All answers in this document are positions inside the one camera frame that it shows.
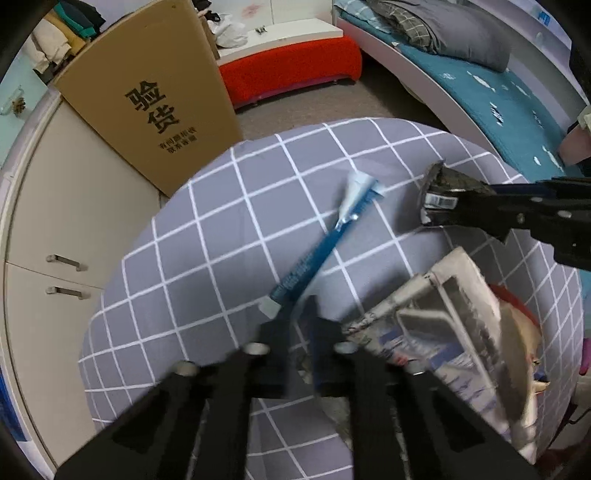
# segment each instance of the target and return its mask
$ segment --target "cardboard box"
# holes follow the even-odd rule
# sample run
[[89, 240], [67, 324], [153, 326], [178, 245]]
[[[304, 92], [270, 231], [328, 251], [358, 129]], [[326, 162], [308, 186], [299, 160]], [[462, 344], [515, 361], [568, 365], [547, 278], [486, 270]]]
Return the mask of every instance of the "cardboard box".
[[70, 63], [55, 86], [168, 196], [242, 140], [190, 0], [159, 0], [120, 20]]

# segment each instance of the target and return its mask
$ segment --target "plastic bag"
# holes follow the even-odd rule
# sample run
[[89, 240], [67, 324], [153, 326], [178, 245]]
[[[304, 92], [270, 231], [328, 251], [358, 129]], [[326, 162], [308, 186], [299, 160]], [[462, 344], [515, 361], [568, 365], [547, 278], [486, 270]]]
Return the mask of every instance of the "plastic bag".
[[207, 21], [213, 36], [216, 39], [216, 45], [225, 48], [242, 47], [248, 41], [246, 25], [240, 22], [232, 21], [230, 14], [220, 14], [221, 21], [218, 23]]

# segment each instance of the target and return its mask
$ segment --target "red object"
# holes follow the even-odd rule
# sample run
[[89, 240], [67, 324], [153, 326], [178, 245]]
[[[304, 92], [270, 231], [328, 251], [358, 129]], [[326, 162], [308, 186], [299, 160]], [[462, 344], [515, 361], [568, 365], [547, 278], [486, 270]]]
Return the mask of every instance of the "red object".
[[235, 108], [303, 86], [361, 76], [361, 51], [349, 37], [272, 48], [220, 66]]
[[523, 315], [528, 317], [532, 323], [540, 328], [540, 323], [538, 319], [531, 313], [531, 310], [526, 307], [521, 300], [518, 299], [515, 295], [513, 295], [509, 290], [501, 285], [488, 285], [492, 292], [495, 294], [496, 298], [503, 300], [507, 303], [511, 303], [517, 310], [519, 310]]

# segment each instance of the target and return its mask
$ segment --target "metal handle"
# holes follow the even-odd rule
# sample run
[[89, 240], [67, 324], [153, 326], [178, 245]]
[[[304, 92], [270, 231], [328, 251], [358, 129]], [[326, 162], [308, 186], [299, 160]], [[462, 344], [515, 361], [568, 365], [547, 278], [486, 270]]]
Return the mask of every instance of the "metal handle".
[[77, 272], [86, 270], [86, 267], [84, 267], [84, 265], [81, 265], [79, 262], [70, 260], [66, 257], [60, 257], [59, 255], [47, 255], [47, 258], [45, 260], [47, 260], [48, 262], [59, 262], [66, 265], [71, 265], [72, 267], [76, 267]]
[[61, 293], [62, 295], [71, 295], [73, 297], [78, 297], [78, 300], [84, 300], [87, 298], [81, 291], [78, 290], [70, 290], [69, 288], [61, 288], [61, 287], [47, 287], [45, 293], [48, 295], [53, 295], [54, 293]]

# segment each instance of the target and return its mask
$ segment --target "folded bedding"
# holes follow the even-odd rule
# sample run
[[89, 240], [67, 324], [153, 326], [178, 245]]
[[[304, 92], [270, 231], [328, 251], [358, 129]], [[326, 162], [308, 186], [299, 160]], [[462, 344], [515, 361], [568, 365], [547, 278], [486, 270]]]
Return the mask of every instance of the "folded bedding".
[[442, 0], [367, 0], [409, 44], [503, 72], [511, 46], [486, 12]]

